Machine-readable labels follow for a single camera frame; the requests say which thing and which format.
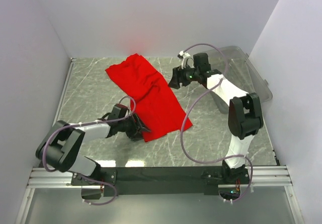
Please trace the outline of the red t shirt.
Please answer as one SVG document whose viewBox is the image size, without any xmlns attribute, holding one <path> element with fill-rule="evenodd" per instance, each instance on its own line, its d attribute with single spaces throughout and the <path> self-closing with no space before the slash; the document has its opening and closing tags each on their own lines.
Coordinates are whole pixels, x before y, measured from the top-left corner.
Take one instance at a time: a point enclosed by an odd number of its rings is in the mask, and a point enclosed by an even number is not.
<svg viewBox="0 0 322 224">
<path fill-rule="evenodd" d="M 131 104 L 131 108 L 150 129 L 142 133 L 145 142 L 181 129 L 185 111 L 162 74 L 142 55 L 131 55 L 105 71 L 111 81 L 134 99 L 136 104 Z"/>
</svg>

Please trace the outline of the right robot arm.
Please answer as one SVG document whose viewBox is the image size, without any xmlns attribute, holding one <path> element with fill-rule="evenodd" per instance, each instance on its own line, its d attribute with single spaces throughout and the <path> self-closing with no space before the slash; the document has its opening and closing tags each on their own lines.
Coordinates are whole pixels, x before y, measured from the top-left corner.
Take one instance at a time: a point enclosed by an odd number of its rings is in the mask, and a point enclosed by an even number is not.
<svg viewBox="0 0 322 224">
<path fill-rule="evenodd" d="M 179 89 L 198 82 L 228 106 L 231 140 L 228 152 L 221 160 L 221 172 L 214 179 L 233 183 L 248 174 L 246 162 L 249 147 L 264 125 L 260 98 L 256 93 L 248 93 L 231 83 L 219 70 L 212 69 L 207 53 L 191 56 L 181 51 L 178 57 L 182 63 L 173 68 L 168 84 L 170 88 Z"/>
</svg>

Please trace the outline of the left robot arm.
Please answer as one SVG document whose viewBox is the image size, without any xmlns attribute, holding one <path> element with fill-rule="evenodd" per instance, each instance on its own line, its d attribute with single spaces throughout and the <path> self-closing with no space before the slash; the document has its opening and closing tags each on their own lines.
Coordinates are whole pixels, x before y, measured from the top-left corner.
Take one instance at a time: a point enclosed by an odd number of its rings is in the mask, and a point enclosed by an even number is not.
<svg viewBox="0 0 322 224">
<path fill-rule="evenodd" d="M 57 121 L 38 146 L 35 156 L 45 167 L 82 175 L 88 184 L 94 185 L 104 180 L 101 165 L 82 156 L 80 147 L 84 142 L 110 138 L 119 132 L 125 133 L 131 141 L 138 141 L 143 139 L 144 133 L 150 133 L 150 129 L 136 113 L 118 103 L 111 112 L 93 122 L 72 124 Z"/>
</svg>

